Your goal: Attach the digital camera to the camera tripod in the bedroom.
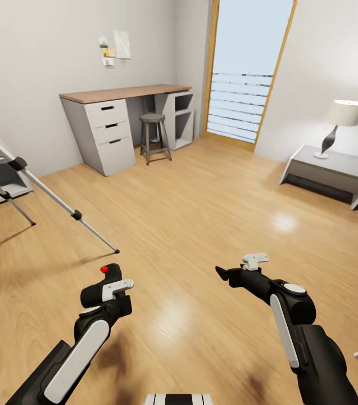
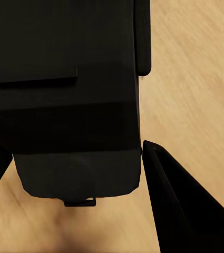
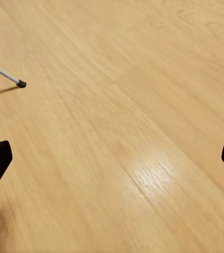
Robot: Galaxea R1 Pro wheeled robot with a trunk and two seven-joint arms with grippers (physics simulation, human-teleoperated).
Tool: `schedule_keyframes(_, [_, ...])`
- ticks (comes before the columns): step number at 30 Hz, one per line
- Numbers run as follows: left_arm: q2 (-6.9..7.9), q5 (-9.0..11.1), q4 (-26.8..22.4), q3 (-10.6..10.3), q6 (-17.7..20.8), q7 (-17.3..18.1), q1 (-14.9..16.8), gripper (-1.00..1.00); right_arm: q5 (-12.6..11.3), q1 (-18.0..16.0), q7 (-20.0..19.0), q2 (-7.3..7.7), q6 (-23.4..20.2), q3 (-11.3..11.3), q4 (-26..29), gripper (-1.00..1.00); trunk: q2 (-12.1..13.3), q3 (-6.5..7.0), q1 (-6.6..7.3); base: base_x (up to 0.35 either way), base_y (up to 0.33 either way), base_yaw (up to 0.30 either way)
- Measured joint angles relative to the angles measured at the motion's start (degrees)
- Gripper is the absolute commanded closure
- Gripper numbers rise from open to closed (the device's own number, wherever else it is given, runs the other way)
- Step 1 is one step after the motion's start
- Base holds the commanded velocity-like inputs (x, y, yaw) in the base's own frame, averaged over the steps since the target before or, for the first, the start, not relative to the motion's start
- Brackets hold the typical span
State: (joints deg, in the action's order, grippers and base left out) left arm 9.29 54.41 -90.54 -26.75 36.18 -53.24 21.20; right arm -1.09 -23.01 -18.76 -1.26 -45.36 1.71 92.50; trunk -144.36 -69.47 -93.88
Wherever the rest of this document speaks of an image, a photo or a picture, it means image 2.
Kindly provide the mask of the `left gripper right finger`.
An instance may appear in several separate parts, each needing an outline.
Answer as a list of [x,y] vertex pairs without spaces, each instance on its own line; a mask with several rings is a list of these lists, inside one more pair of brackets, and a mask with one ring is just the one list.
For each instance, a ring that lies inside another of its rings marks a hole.
[[160,253],[224,253],[224,207],[161,145],[142,162]]

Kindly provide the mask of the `digital camera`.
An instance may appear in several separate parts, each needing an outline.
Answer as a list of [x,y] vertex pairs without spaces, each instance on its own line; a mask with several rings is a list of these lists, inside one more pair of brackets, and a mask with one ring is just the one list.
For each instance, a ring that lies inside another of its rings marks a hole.
[[141,175],[150,0],[0,0],[0,145],[31,196],[66,207]]

